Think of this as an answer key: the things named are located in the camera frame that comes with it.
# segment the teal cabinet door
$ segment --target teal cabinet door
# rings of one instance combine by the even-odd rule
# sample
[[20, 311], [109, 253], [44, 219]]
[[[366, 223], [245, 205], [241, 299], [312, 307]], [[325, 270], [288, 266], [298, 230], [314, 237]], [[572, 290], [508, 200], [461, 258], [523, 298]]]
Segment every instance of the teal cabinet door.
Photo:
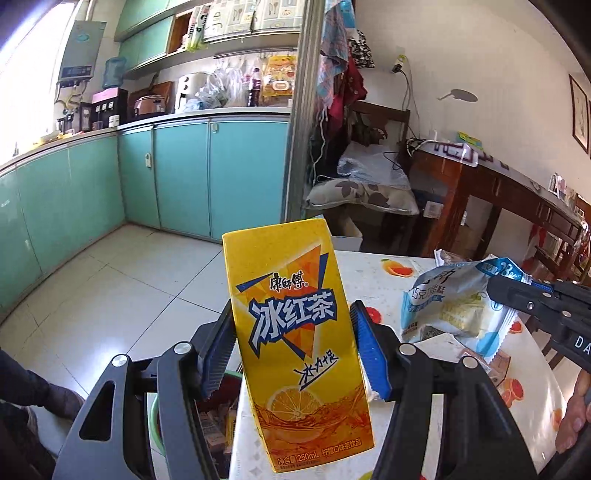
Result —
[[68, 150], [40, 157], [16, 172], [31, 242], [41, 270], [47, 274], [68, 260], [80, 242], [73, 221], [78, 211], [72, 196]]
[[119, 47], [119, 57], [125, 57], [125, 70], [131, 70], [139, 63], [139, 48], [142, 41], [142, 32], [129, 37], [124, 42], [121, 42]]
[[[149, 166], [146, 155], [149, 155]], [[122, 133], [119, 137], [119, 171], [125, 217], [130, 222], [160, 228], [151, 130]]]
[[69, 149], [77, 243], [96, 241], [125, 221], [117, 137], [101, 138]]
[[116, 34], [137, 25], [142, 20], [166, 9], [168, 0], [127, 0], [117, 23]]
[[162, 227], [210, 236], [207, 123], [155, 129], [154, 159]]
[[142, 30], [138, 34], [141, 35], [138, 65], [145, 61], [166, 55], [168, 38], [170, 36], [170, 28], [173, 24], [173, 20], [174, 17], [165, 18], [151, 27]]
[[18, 195], [17, 172], [0, 177], [0, 312], [41, 277]]
[[268, 121], [212, 124], [212, 237], [281, 222], [287, 128]]

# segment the picture frame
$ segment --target picture frame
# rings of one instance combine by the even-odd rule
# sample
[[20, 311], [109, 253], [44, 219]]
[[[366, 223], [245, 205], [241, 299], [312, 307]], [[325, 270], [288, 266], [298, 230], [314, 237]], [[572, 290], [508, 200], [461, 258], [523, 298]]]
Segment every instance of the picture frame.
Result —
[[589, 155], [589, 100], [587, 94], [569, 75], [570, 96], [573, 101], [573, 137]]

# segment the pillow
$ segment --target pillow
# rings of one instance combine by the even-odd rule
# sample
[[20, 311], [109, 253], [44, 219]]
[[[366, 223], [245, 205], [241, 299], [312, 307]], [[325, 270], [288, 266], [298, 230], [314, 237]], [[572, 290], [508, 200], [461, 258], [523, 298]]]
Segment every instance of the pillow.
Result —
[[306, 206], [315, 210], [326, 210], [344, 203], [358, 203], [379, 212], [418, 215], [412, 190], [348, 179], [319, 183], [306, 198]]

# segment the wooden desk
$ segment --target wooden desk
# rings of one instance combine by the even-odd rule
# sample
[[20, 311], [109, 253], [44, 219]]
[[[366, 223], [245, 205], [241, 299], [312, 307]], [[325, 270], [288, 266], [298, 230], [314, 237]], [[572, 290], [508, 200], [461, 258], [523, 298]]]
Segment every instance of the wooden desk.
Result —
[[578, 253], [575, 247], [582, 225], [579, 218], [545, 188], [492, 157], [481, 158], [477, 167], [471, 167], [419, 150], [412, 160], [413, 168], [447, 186], [443, 211], [429, 233], [422, 256], [431, 257], [438, 248], [451, 250], [468, 198], [474, 196], [493, 205], [474, 260], [486, 254], [501, 210], [505, 209], [546, 229], [571, 247], [559, 264], [547, 255], [540, 259], [556, 278], [567, 278]]

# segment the yellow drink carton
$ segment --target yellow drink carton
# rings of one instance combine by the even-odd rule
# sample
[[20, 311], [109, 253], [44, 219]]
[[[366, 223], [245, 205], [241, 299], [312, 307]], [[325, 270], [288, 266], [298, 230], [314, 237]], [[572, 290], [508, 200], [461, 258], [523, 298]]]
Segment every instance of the yellow drink carton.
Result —
[[345, 293], [323, 219], [226, 233], [236, 334], [275, 472], [374, 446]]

